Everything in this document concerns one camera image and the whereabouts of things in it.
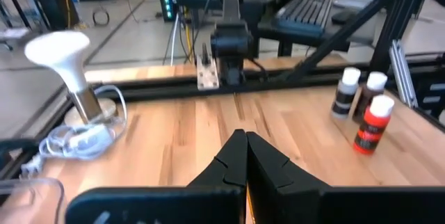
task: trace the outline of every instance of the metal lamp base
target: metal lamp base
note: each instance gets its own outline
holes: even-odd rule
[[[111,99],[99,99],[98,101],[105,122],[118,114],[116,103]],[[79,126],[85,124],[81,115],[74,106],[65,115],[64,123],[67,126]]]

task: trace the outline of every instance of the white power cable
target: white power cable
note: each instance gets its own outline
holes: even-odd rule
[[[173,66],[173,58],[175,57],[175,40],[176,40],[176,30],[178,29],[179,13],[176,14],[175,27],[173,28],[172,37],[172,54],[170,57],[170,66]]]
[[[46,158],[96,159],[122,137],[128,118],[127,105],[122,92],[116,86],[105,85],[96,89],[95,94],[110,90],[114,90],[119,95],[124,112],[123,118],[115,116],[107,123],[56,127],[40,142],[39,153],[31,161],[22,165],[22,173],[26,175],[40,173]],[[115,128],[118,126],[122,126],[122,130],[116,134]]]

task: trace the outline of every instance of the black cable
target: black cable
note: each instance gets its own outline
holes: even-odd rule
[[[185,57],[187,57],[188,53],[187,53],[186,47],[184,46],[184,41],[182,40],[182,26],[184,25],[183,19],[185,19],[184,16],[182,14],[180,14],[180,16],[179,16],[179,41],[181,42],[182,51],[184,51]]]
[[[133,8],[131,7],[131,4],[130,4],[130,0],[127,0],[127,4],[128,4],[128,8],[129,8],[129,10],[130,10],[130,14],[131,14],[131,16],[133,17],[133,21],[135,22],[135,23],[141,23],[141,22],[146,22],[146,19],[142,19],[142,20],[139,20],[139,19],[136,19],[136,16],[134,16],[134,11],[133,11]]]
[[[197,31],[196,31],[196,35],[193,36],[192,47],[191,47],[192,51],[189,53],[189,55],[188,55],[187,58],[190,58],[191,55],[194,54],[194,57],[195,57],[195,60],[196,60],[196,55],[195,55],[195,43],[196,43],[197,36],[200,34],[200,29],[201,29],[201,27],[202,27],[202,25],[203,25],[203,23],[204,23],[204,20],[205,20],[205,18],[206,18],[206,15],[207,15],[207,13],[208,13],[208,11],[209,11],[209,4],[210,4],[210,1],[211,1],[211,0],[207,0],[207,1],[206,1],[206,5],[204,6],[204,14],[203,14],[203,16],[202,16],[202,18],[201,18],[201,20],[200,20],[199,25],[198,25],[198,28],[197,28]]]
[[[311,47],[307,47],[305,57],[307,57],[309,50],[311,50]]]
[[[105,22],[98,22],[96,15],[100,14],[100,13],[104,13],[106,16],[106,20]],[[108,26],[108,24],[110,23],[110,14],[108,13],[108,11],[102,6],[99,5],[98,8],[94,9],[92,12],[92,22],[94,23],[95,26]]]
[[[192,35],[195,35],[195,20],[193,18],[191,18],[191,30],[192,30]],[[186,59],[184,60],[184,64],[187,63],[187,60],[190,60],[191,56],[193,55],[193,58],[195,59],[195,65],[196,65],[196,55],[195,55],[195,50],[192,48],[191,52],[186,54]]]
[[[162,65],[165,65],[165,61],[167,60],[168,48],[170,46],[170,41],[172,40],[173,31],[175,30],[175,25],[172,25],[172,29],[170,30],[170,36],[168,36],[167,47],[165,48],[164,59],[162,60]]]
[[[263,65],[259,64],[259,63],[258,63],[256,60],[254,60],[254,59],[249,58],[248,60],[249,60],[251,63],[253,63],[254,65],[256,65],[256,66],[261,70],[261,72],[263,73],[263,77],[264,77],[264,80],[265,80],[265,81],[269,80],[269,73],[266,71],[266,68],[264,68]]]

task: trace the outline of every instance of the white lamp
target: white lamp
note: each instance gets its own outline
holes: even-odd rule
[[[89,44],[90,39],[81,32],[59,31],[37,37],[25,46],[25,55],[31,62],[60,75],[84,123],[99,120],[102,115],[83,73],[81,52]]]

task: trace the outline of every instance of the black keyboard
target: black keyboard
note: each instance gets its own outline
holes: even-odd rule
[[[320,35],[325,30],[331,0],[292,0],[273,19],[273,25]]]

